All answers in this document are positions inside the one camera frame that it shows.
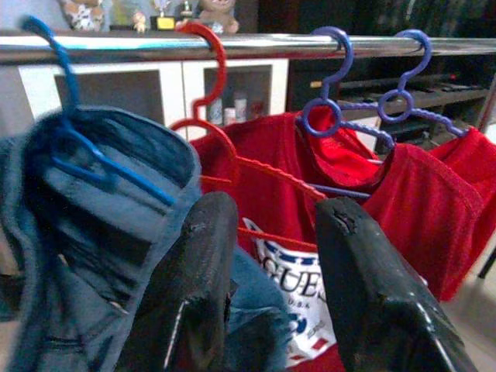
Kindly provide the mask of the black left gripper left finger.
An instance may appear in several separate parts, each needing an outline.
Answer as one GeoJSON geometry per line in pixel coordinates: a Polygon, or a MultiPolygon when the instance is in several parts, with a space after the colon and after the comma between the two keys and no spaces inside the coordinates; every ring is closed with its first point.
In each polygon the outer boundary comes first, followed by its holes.
{"type": "Polygon", "coordinates": [[[238,214],[202,195],[156,265],[115,372],[222,372],[238,214]]]}

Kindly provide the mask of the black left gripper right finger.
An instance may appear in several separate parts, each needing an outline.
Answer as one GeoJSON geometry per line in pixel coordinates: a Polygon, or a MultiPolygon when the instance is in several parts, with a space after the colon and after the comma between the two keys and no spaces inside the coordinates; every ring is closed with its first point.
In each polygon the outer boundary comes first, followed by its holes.
{"type": "Polygon", "coordinates": [[[346,372],[477,372],[413,267],[350,198],[315,205],[326,304],[346,372]]]}

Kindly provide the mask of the red plastic hanger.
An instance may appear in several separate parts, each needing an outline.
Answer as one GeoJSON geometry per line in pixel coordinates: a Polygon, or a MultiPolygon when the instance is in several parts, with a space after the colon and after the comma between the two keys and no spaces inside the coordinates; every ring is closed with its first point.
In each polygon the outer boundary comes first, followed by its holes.
{"type": "Polygon", "coordinates": [[[179,31],[206,40],[217,62],[212,90],[196,98],[191,114],[171,127],[204,131],[192,141],[202,166],[201,189],[234,198],[237,236],[248,252],[266,249],[289,262],[312,259],[317,254],[315,203],[325,196],[306,184],[297,169],[294,115],[265,116],[224,128],[204,120],[201,108],[219,98],[226,86],[226,52],[207,26],[188,22],[179,31]]]}

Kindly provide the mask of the blue plastic hanger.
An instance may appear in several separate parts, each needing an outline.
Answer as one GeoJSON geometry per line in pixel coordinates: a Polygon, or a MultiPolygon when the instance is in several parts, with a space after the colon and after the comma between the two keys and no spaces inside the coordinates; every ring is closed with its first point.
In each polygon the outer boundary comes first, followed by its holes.
{"type": "Polygon", "coordinates": [[[68,89],[68,103],[61,111],[60,123],[54,131],[53,142],[50,145],[50,156],[54,165],[74,177],[106,188],[114,187],[116,185],[116,178],[121,177],[165,205],[173,205],[175,203],[173,197],[161,191],[146,178],[141,177],[130,169],[112,161],[104,155],[92,141],[74,128],[72,119],[76,115],[77,107],[80,103],[80,95],[78,81],[71,68],[71,61],[67,50],[56,41],[56,36],[52,29],[37,17],[32,15],[25,16],[21,21],[21,27],[22,30],[35,33],[48,42],[50,49],[57,56],[57,63],[65,74],[65,81],[68,89]],[[59,145],[65,140],[73,141],[86,150],[89,155],[101,165],[103,174],[100,175],[93,171],[86,170],[83,167],[59,158],[59,145]]]}

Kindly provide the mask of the red shirt with white print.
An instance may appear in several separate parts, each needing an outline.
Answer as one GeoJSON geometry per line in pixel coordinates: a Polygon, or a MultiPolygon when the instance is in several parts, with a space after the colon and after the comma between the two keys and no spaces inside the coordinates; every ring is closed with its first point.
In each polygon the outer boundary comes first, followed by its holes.
{"type": "Polygon", "coordinates": [[[192,143],[203,191],[224,191],[238,209],[229,372],[346,372],[316,246],[321,195],[302,183],[311,164],[296,118],[265,116],[192,143]]]}

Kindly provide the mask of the blue grey jacket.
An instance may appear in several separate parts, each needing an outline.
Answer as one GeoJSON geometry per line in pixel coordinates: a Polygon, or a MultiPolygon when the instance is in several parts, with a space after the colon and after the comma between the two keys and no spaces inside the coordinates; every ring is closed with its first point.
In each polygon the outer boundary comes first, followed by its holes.
{"type": "MultiPolygon", "coordinates": [[[[177,133],[118,109],[87,108],[74,128],[111,160],[175,199],[167,206],[120,177],[112,188],[54,165],[60,114],[0,139],[0,226],[19,265],[5,283],[19,310],[5,372],[115,372],[152,273],[174,245],[200,189],[193,147],[177,133]]],[[[102,174],[75,142],[58,157],[102,174]]],[[[238,284],[230,271],[229,318],[238,284]]]]}

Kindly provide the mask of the white glass door cabinet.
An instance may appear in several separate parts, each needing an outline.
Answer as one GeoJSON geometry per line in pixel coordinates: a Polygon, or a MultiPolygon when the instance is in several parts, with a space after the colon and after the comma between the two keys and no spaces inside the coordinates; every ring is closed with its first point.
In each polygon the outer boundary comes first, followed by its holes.
{"type": "MultiPolygon", "coordinates": [[[[218,69],[208,44],[182,33],[63,32],[81,104],[124,109],[162,126],[192,114],[192,102],[210,92],[218,69]]],[[[224,105],[238,98],[263,115],[284,112],[286,58],[254,52],[259,34],[223,36],[228,54],[224,105]]],[[[63,71],[49,43],[29,32],[0,31],[0,136],[24,133],[67,103],[63,71]]]]}

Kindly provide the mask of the black TV stand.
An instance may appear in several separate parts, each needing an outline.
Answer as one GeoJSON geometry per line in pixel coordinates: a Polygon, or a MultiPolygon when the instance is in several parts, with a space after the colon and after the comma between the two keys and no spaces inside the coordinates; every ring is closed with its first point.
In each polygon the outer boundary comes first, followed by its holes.
{"type": "MultiPolygon", "coordinates": [[[[330,85],[329,94],[342,106],[348,121],[375,125],[399,143],[431,149],[451,139],[446,127],[431,119],[410,115],[404,122],[380,118],[374,105],[398,86],[403,73],[421,64],[425,50],[413,36],[354,37],[354,63],[347,76],[330,85]]],[[[496,73],[496,38],[434,38],[432,60],[405,85],[415,107],[451,118],[458,129],[484,127],[490,85],[496,73]]],[[[324,79],[338,71],[339,46],[334,59],[293,60],[290,63],[288,109],[302,109],[317,97],[324,79]]]]}

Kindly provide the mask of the trophy with yellow plaque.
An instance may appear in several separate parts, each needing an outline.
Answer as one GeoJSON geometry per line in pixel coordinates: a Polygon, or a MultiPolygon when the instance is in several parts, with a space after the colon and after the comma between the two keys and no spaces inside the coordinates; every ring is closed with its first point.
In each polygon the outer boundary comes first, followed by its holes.
{"type": "Polygon", "coordinates": [[[174,30],[175,19],[172,15],[167,15],[170,5],[171,0],[153,0],[153,6],[157,10],[157,14],[150,17],[150,25],[152,30],[174,30]]]}

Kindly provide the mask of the brown teddy bear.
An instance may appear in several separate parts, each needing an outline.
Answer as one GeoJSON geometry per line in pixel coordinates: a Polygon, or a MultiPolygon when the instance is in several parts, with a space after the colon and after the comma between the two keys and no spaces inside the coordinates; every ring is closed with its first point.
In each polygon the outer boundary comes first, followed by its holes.
{"type": "Polygon", "coordinates": [[[233,16],[235,4],[236,0],[199,0],[201,12],[198,18],[202,22],[219,23],[225,33],[237,33],[239,23],[233,16]]]}

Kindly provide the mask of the patterned teddy bear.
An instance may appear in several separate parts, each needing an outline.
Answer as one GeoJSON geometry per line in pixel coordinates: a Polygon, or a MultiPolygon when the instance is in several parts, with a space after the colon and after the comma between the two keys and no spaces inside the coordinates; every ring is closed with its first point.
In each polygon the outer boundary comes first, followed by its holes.
{"type": "Polygon", "coordinates": [[[101,31],[105,23],[103,0],[57,0],[70,27],[77,31],[101,31]]]}

